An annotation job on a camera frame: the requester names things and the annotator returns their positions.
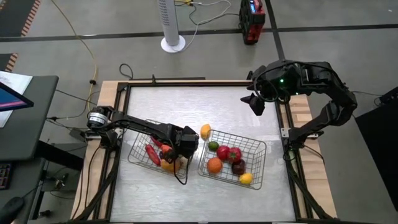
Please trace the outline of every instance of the wire basket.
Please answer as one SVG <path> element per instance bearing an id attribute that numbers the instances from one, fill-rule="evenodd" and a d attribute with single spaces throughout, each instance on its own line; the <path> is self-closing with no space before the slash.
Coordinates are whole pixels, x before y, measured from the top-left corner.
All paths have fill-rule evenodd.
<path id="1" fill-rule="evenodd" d="M 265 142 L 216 130 L 210 130 L 209 134 L 209 138 L 203 146 L 203 152 L 200 157 L 198 167 L 199 175 L 259 190 L 262 187 L 262 177 L 266 162 L 267 145 Z M 223 168 L 221 172 L 217 174 L 211 174 L 208 172 L 207 162 L 209 159 L 217 157 L 216 152 L 210 151 L 208 147 L 209 142 L 212 141 L 217 142 L 219 146 L 240 148 L 242 151 L 242 159 L 246 162 L 245 172 L 249 172 L 253 175 L 253 180 L 250 185 L 240 183 L 239 176 L 232 173 L 231 164 L 229 162 L 223 162 Z"/>
<path id="2" fill-rule="evenodd" d="M 160 122 L 153 121 L 150 119 L 148 119 L 146 121 L 154 123 L 154 124 L 160 124 Z M 154 164 L 151 161 L 151 159 L 148 156 L 148 153 L 145 150 L 145 146 L 147 144 L 150 144 L 155 149 L 155 152 L 157 155 L 159 155 L 159 152 L 162 151 L 162 150 L 160 150 L 160 148 L 158 146 L 155 145 L 155 143 L 152 141 L 152 139 L 150 138 L 149 135 L 139 133 L 137 135 L 137 138 L 134 141 L 134 144 L 132 145 L 130 153 L 127 157 L 128 161 L 135 165 L 139 165 L 139 166 L 151 169 L 151 170 L 156 170 L 157 172 L 161 172 L 164 174 L 174 176 L 173 172 L 164 170 L 163 168 L 161 168 L 160 166 L 157 166 L 156 164 Z M 178 176 L 179 179 L 183 180 L 186 177 L 188 160 L 184 157 L 181 157 L 180 159 L 181 159 L 182 165 L 181 165 L 181 168 L 175 173 L 175 175 Z"/>

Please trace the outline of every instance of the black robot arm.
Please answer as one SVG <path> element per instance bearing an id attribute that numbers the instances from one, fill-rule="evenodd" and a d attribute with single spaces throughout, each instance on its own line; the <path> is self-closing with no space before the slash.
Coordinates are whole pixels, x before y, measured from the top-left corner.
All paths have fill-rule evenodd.
<path id="1" fill-rule="evenodd" d="M 189 158 L 198 148 L 199 136 L 188 126 L 181 128 L 173 124 L 154 124 L 115 111 L 110 106 L 94 108 L 89 114 L 87 126 L 101 136 L 101 145 L 110 149 L 117 144 L 118 135 L 114 132 L 115 128 L 126 128 L 151 135 L 172 147 L 173 150 L 165 155 L 169 162 L 173 162 L 178 155 Z"/>
<path id="2" fill-rule="evenodd" d="M 345 124 L 357 107 L 354 93 L 341 82 L 328 62 L 279 60 L 249 73 L 248 79 L 253 80 L 248 90 L 253 90 L 256 94 L 241 100 L 249 103 L 256 115 L 261 115 L 264 111 L 264 102 L 278 100 L 288 103 L 291 95 L 310 95 L 315 92 L 325 93 L 331 98 L 319 116 L 301 128 L 289 130 L 291 147 L 303 147 L 309 135 L 326 126 Z"/>

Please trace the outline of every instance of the computer monitor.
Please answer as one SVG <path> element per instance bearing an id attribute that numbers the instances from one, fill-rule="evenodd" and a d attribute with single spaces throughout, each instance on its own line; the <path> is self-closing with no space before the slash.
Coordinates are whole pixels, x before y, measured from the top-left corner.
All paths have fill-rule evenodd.
<path id="1" fill-rule="evenodd" d="M 32 107 L 34 103 L 0 82 L 0 111 Z"/>

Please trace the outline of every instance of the red battery charger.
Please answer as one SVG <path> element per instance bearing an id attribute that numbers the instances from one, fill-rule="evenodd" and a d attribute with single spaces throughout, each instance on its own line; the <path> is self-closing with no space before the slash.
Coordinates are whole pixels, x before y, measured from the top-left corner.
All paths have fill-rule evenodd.
<path id="1" fill-rule="evenodd" d="M 261 0 L 242 0 L 239 28 L 242 30 L 245 44 L 252 45 L 259 41 L 264 23 L 266 23 L 266 13 Z"/>

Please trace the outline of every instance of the green lime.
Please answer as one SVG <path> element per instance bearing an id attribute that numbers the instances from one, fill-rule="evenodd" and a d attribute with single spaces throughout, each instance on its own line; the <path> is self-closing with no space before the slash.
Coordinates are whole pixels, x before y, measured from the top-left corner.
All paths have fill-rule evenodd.
<path id="1" fill-rule="evenodd" d="M 210 151 L 213 151 L 213 152 L 215 152 L 215 151 L 217 151 L 217 149 L 218 149 L 218 143 L 217 142 L 209 142 L 209 150 Z"/>

